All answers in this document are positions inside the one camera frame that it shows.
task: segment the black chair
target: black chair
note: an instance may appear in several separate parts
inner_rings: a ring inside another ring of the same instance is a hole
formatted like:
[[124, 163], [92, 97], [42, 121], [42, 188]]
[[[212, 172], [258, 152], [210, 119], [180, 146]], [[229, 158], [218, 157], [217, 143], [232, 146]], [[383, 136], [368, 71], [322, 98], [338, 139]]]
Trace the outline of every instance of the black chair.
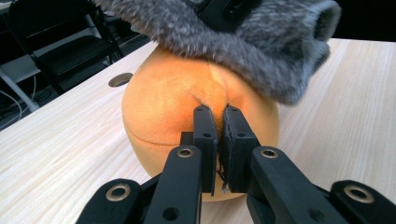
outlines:
[[[92, 20], [102, 38], [84, 35], [42, 55], [35, 52], [62, 39], [68, 30], [64, 27], [84, 23], [83, 28], [86, 28], [88, 19]], [[60, 86], [61, 77], [74, 75], [106, 57], [110, 63], [113, 63], [113, 55], [123, 57], [106, 27], [102, 10], [88, 0], [16, 0], [9, 8], [7, 25], [58, 94], [64, 93]]]

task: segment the light wood tabletop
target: light wood tabletop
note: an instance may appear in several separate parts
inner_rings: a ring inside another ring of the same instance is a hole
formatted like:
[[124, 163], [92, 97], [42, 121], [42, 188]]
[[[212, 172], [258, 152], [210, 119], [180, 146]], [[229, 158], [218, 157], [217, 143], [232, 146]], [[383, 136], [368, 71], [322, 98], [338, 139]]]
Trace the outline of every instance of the light wood tabletop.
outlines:
[[[396, 43], [332, 39], [297, 106], [279, 106], [279, 148], [316, 185], [352, 179], [396, 203]], [[0, 132], [0, 223], [74, 223], [106, 182], [144, 183], [123, 129], [126, 85], [155, 44]], [[246, 197], [203, 203], [202, 223], [251, 223]]]

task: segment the table surface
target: table surface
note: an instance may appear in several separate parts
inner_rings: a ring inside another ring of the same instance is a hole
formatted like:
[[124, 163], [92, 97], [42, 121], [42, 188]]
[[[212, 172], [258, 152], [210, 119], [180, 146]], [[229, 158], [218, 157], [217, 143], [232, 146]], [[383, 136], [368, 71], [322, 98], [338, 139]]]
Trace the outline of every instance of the table surface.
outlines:
[[[108, 81], [133, 73], [155, 46], [0, 132], [0, 223], [72, 223], [106, 182], [149, 179], [122, 125], [126, 86]], [[330, 46], [304, 99], [279, 106], [279, 148], [316, 185], [352, 179], [396, 203], [396, 43], [332, 39]], [[202, 223], [252, 222], [246, 197], [202, 208]]]

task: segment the gray plush toy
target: gray plush toy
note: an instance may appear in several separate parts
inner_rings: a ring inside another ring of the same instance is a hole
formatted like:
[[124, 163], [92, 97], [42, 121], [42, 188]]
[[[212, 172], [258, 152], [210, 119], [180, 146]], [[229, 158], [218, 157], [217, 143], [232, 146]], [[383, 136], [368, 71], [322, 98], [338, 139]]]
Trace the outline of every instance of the gray plush toy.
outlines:
[[221, 64], [260, 94], [296, 104], [329, 57], [341, 8], [333, 0], [261, 0], [236, 29], [220, 32], [198, 17], [213, 1], [223, 0], [93, 0], [175, 54]]

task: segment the stuffed toy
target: stuffed toy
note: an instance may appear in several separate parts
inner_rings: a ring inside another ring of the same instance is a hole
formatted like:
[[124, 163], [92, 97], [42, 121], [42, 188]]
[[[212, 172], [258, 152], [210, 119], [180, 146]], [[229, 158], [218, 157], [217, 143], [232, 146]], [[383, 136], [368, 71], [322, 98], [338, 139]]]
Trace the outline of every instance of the stuffed toy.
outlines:
[[[159, 45], [132, 77], [122, 102], [125, 130], [142, 166], [159, 174], [193, 109], [212, 111], [218, 133], [238, 107], [261, 145], [276, 147], [276, 102], [295, 105], [330, 54], [341, 9], [332, 0], [93, 0]], [[221, 190], [221, 201], [239, 196]]]

